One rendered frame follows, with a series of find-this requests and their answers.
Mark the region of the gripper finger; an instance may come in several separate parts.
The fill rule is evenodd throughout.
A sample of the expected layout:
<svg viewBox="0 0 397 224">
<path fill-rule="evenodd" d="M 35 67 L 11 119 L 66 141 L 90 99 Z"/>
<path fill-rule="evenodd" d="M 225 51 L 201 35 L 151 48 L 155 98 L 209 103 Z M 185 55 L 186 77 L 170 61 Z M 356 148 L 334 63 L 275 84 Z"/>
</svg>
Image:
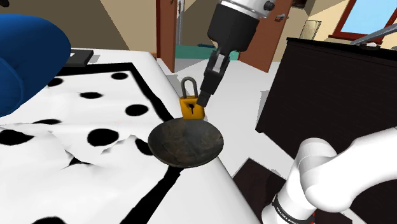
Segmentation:
<svg viewBox="0 0 397 224">
<path fill-rule="evenodd" d="M 200 86 L 200 94 L 197 104 L 203 108 L 207 106 L 210 97 L 218 88 L 225 71 L 230 62 L 228 54 L 224 54 L 221 49 L 212 51 L 207 66 L 204 71 L 204 79 Z"/>
</svg>

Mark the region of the brown door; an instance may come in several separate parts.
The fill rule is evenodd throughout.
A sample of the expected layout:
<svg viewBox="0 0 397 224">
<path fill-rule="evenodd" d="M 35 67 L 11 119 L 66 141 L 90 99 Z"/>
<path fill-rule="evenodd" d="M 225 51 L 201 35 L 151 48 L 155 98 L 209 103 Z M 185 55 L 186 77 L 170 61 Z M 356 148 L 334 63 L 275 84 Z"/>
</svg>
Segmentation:
<svg viewBox="0 0 397 224">
<path fill-rule="evenodd" d="M 239 54 L 241 62 L 269 71 L 292 4 L 293 0 L 275 1 L 269 16 L 260 19 L 248 49 Z"/>
</svg>

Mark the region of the yellow padlock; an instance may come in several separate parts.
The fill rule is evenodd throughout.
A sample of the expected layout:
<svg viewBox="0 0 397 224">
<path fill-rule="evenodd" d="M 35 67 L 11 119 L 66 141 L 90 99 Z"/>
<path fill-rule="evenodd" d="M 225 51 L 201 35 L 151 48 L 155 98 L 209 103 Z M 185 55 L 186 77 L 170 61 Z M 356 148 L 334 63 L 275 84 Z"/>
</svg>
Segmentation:
<svg viewBox="0 0 397 224">
<path fill-rule="evenodd" d="M 186 94 L 185 83 L 190 81 L 193 85 L 194 95 Z M 181 90 L 183 96 L 179 98 L 182 116 L 185 120 L 203 120 L 205 117 L 204 108 L 197 104 L 199 97 L 197 82 L 194 78 L 187 76 L 181 81 Z"/>
</svg>

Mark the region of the dark round bowl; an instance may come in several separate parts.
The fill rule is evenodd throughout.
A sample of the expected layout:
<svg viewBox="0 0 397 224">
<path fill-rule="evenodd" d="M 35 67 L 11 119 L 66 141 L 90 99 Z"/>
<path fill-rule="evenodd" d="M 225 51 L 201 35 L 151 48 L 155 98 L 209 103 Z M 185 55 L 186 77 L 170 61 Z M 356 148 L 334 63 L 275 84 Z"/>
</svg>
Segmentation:
<svg viewBox="0 0 397 224">
<path fill-rule="evenodd" d="M 152 154 L 178 168 L 193 168 L 214 160 L 223 150 L 221 132 L 205 120 L 175 118 L 156 126 L 148 136 Z"/>
</svg>

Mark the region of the dark chest of drawers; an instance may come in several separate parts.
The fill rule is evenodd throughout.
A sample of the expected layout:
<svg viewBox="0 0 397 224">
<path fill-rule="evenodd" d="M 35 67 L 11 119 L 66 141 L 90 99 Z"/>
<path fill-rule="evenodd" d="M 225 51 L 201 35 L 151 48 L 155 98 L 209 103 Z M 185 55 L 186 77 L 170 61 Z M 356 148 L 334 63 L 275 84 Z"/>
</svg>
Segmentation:
<svg viewBox="0 0 397 224">
<path fill-rule="evenodd" d="M 310 137 L 336 152 L 397 126 L 397 50 L 288 38 L 256 131 L 290 157 Z"/>
</svg>

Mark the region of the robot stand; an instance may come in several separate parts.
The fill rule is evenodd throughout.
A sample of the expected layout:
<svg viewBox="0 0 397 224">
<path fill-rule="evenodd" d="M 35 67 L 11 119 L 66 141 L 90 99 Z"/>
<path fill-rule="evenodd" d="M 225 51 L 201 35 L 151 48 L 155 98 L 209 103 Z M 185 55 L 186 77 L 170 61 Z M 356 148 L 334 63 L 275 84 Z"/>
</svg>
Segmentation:
<svg viewBox="0 0 397 224">
<path fill-rule="evenodd" d="M 250 158 L 233 180 L 257 218 L 261 218 L 262 209 L 271 203 L 285 183 L 284 179 Z M 351 210 L 366 224 L 397 224 L 397 180 L 367 189 L 354 200 Z M 316 224 L 353 224 L 353 221 L 340 213 L 317 210 Z"/>
</svg>

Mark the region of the black flat box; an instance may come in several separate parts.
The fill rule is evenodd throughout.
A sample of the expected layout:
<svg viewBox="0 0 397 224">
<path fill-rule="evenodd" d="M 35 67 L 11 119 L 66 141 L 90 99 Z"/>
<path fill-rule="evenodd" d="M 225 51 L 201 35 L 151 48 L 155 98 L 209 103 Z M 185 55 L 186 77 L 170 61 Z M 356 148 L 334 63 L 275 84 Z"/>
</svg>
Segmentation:
<svg viewBox="0 0 397 224">
<path fill-rule="evenodd" d="M 72 49 L 64 67 L 85 67 L 94 55 L 93 50 Z"/>
</svg>

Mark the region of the red framed window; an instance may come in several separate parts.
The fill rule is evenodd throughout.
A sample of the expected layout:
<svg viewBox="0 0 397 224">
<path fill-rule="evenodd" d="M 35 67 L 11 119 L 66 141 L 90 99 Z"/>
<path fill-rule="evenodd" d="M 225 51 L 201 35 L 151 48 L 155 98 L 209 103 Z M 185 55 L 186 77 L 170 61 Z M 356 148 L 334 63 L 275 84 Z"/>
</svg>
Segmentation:
<svg viewBox="0 0 397 224">
<path fill-rule="evenodd" d="M 397 0 L 349 0 L 329 38 L 354 41 L 397 19 Z"/>
</svg>

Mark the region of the grey metal bar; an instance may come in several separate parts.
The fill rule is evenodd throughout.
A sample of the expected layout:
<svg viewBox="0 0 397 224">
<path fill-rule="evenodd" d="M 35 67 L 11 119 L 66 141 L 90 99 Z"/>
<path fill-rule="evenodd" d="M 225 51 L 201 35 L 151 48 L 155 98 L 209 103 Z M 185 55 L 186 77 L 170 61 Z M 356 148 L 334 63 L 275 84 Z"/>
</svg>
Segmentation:
<svg viewBox="0 0 397 224">
<path fill-rule="evenodd" d="M 387 36 L 387 35 L 395 33 L 395 32 L 397 32 L 397 24 L 387 26 L 381 30 L 378 30 L 371 34 L 363 36 L 362 38 L 351 41 L 350 44 L 351 45 L 360 45 L 363 43 L 370 43 L 374 39 L 381 38 L 381 37 Z"/>
</svg>

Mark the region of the white bed with black dots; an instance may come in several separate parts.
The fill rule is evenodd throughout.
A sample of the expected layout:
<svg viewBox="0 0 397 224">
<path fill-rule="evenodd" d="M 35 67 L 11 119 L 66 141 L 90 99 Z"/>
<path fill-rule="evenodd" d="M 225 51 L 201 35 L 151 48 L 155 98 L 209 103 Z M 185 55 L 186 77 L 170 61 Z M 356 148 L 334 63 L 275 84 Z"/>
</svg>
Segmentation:
<svg viewBox="0 0 397 224">
<path fill-rule="evenodd" d="M 0 118 L 0 224 L 120 224 L 165 176 L 143 144 L 176 91 L 148 52 L 94 57 Z"/>
</svg>

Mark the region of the blue pillow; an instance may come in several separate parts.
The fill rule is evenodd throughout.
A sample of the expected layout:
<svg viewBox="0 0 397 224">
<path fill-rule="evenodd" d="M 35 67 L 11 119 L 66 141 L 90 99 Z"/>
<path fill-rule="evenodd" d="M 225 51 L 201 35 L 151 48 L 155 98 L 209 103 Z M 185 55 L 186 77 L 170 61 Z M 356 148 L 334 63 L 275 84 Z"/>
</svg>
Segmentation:
<svg viewBox="0 0 397 224">
<path fill-rule="evenodd" d="M 68 37 L 55 24 L 32 15 L 0 15 L 0 117 L 42 90 L 70 53 Z"/>
</svg>

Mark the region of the pale wall picture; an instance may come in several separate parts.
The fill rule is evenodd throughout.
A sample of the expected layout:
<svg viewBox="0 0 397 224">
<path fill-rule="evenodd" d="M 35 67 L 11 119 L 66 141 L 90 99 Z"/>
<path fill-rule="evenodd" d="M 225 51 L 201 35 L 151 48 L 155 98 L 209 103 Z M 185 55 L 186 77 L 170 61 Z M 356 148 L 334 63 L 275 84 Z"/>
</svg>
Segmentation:
<svg viewBox="0 0 397 224">
<path fill-rule="evenodd" d="M 300 39 L 313 40 L 317 34 L 320 25 L 320 20 L 306 20 L 300 34 Z"/>
</svg>

